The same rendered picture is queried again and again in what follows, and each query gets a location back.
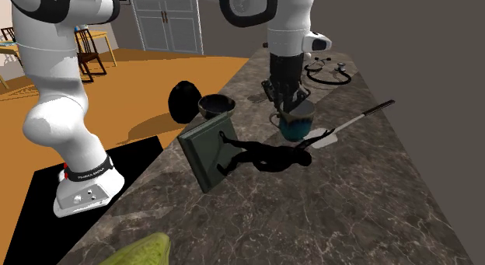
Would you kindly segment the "black robot stand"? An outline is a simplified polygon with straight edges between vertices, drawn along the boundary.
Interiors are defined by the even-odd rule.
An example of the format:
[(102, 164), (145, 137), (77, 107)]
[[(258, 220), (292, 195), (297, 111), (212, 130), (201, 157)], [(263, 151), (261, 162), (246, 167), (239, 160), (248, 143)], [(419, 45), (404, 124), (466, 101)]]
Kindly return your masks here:
[[(162, 153), (156, 136), (109, 149), (117, 171), (125, 178), (122, 191)], [(57, 164), (33, 173), (3, 265), (57, 265), (120, 197), (104, 207), (59, 218), (53, 203), (58, 186)]]

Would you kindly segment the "yellow wooden table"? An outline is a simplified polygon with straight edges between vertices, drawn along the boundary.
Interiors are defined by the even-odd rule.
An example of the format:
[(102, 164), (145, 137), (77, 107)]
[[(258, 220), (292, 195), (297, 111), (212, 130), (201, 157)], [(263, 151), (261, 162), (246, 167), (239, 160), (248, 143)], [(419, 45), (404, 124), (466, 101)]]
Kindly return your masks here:
[(106, 31), (100, 31), (100, 30), (89, 30), (89, 29), (84, 29), (84, 30), (76, 30), (75, 31), (75, 39), (78, 42), (78, 52), (79, 53), (85, 53), (86, 49), (83, 47), (84, 43), (88, 43), (87, 39), (90, 39), (92, 41), (92, 45), (89, 47), (92, 51), (97, 52), (96, 44), (93, 42), (95, 39), (104, 39), (106, 42), (106, 45), (108, 47), (108, 50), (110, 52), (110, 56), (112, 58), (112, 62), (114, 66), (117, 66), (116, 58), (114, 56), (112, 47), (110, 46), (109, 38), (107, 36)]
[[(18, 47), (14, 41), (0, 41), (0, 54), (12, 55), (17, 59), (20, 65), (23, 65), (19, 57)], [(2, 83), (6, 89), (9, 89), (9, 85), (1, 75), (0, 83)]]

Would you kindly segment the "white double-door cabinet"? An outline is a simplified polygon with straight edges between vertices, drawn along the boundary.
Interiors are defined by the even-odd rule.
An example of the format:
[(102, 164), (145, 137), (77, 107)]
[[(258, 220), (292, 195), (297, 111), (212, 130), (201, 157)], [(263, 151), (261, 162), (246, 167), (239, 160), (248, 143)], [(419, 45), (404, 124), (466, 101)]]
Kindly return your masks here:
[(204, 54), (198, 0), (130, 0), (145, 51)]

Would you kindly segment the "black egg-shaped vase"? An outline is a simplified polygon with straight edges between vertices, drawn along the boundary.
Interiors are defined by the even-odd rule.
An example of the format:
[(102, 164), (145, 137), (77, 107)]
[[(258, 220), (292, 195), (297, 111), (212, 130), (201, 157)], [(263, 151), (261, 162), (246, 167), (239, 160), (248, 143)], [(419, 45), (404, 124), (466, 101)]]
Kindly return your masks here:
[(199, 113), (198, 102), (202, 95), (189, 81), (180, 81), (171, 90), (168, 98), (170, 116), (178, 124), (190, 123)]

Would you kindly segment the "black bowl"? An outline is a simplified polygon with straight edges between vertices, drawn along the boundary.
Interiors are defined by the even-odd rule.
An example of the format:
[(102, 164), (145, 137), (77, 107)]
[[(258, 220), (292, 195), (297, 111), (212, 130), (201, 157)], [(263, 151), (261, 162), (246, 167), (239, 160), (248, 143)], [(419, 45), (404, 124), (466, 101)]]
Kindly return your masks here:
[(222, 113), (226, 113), (230, 117), (236, 108), (236, 102), (222, 94), (203, 96), (197, 105), (201, 116), (206, 120), (210, 120)]

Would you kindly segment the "blue mug with cream rim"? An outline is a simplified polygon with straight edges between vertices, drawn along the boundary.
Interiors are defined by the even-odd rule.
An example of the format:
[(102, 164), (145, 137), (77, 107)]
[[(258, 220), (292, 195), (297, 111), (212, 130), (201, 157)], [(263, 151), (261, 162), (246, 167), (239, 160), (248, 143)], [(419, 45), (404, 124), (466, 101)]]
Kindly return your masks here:
[(314, 103), (306, 99), (288, 113), (280, 108), (269, 116), (269, 121), (281, 132), (284, 139), (297, 142), (310, 132), (315, 111)]

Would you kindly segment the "yellow-green rounded object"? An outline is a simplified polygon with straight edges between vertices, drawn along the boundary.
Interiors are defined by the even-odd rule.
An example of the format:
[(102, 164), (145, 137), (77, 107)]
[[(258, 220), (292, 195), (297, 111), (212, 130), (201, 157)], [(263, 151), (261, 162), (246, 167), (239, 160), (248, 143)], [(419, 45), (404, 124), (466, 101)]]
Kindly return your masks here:
[(156, 232), (119, 249), (99, 265), (169, 265), (171, 241)]

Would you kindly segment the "black stethoscope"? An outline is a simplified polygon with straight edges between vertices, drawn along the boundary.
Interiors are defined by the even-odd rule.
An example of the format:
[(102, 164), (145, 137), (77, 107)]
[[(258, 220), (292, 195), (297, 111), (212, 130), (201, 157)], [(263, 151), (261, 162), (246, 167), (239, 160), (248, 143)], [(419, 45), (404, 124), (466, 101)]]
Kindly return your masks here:
[(323, 85), (346, 85), (351, 82), (352, 77), (347, 73), (346, 64), (343, 62), (338, 62), (337, 66), (335, 67), (334, 71), (346, 79), (344, 81), (327, 81), (322, 80), (319, 78), (315, 78), (313, 74), (317, 74), (323, 70), (326, 63), (332, 61), (332, 58), (319, 58), (315, 57), (314, 61), (305, 65), (303, 68), (306, 71), (306, 77), (309, 78), (311, 81)]

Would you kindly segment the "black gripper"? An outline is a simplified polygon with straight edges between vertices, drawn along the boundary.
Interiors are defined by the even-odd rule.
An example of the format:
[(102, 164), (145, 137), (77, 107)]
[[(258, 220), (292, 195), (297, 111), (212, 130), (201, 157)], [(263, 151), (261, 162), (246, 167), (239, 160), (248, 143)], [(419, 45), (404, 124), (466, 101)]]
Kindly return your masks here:
[(290, 113), (311, 95), (305, 87), (299, 88), (304, 54), (278, 56), (270, 53), (270, 78), (261, 82), (267, 99), (281, 110), (284, 99), (284, 111)]

